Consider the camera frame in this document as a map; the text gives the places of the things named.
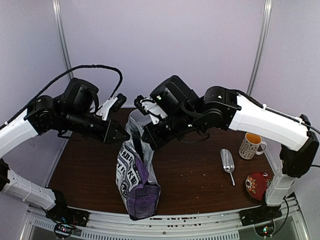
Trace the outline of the purple puppy food bag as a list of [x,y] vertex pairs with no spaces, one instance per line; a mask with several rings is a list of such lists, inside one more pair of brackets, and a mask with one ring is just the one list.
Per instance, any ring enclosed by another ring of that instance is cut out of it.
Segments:
[[115,183],[131,220],[157,214],[161,186],[153,168],[154,151],[142,141],[143,127],[151,118],[133,110],[125,125],[129,140],[122,143],[116,162]]

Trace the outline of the metal food scoop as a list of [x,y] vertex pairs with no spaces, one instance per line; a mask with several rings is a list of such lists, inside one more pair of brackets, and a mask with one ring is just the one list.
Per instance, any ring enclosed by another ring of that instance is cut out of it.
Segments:
[[231,152],[225,148],[220,150],[220,156],[221,156],[223,170],[226,173],[229,173],[230,178],[231,178],[231,182],[232,182],[232,186],[235,187],[236,182],[233,177],[233,171],[235,170],[235,164],[234,164],[233,156],[232,156]]

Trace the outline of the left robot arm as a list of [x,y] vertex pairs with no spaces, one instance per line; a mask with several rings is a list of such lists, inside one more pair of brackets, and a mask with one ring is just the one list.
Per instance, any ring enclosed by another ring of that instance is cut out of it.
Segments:
[[[108,145],[128,140],[129,134],[121,124],[109,117],[127,98],[119,93],[99,104],[98,92],[92,83],[73,78],[62,94],[36,97],[0,130],[0,156],[53,131],[60,136],[66,132],[78,133]],[[0,161],[0,191],[53,213],[61,222],[72,218],[62,192],[21,177],[3,159]]]

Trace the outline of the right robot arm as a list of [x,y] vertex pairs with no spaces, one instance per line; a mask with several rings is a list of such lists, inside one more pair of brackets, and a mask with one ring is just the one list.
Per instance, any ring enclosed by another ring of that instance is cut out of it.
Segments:
[[281,144],[282,167],[256,210],[259,220],[268,220],[295,179],[306,174],[319,148],[319,131],[305,115],[293,117],[237,89],[212,86],[200,97],[183,80],[173,75],[158,85],[149,97],[138,96],[135,106],[151,122],[143,129],[142,140],[153,150],[191,132],[204,138],[217,128],[248,132]]

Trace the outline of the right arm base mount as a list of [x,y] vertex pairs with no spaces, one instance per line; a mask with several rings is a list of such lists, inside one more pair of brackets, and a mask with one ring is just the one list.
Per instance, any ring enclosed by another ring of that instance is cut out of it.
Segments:
[[242,226],[254,225],[255,233],[263,238],[271,237],[275,233],[274,219],[282,216],[280,207],[259,206],[241,210],[239,212]]

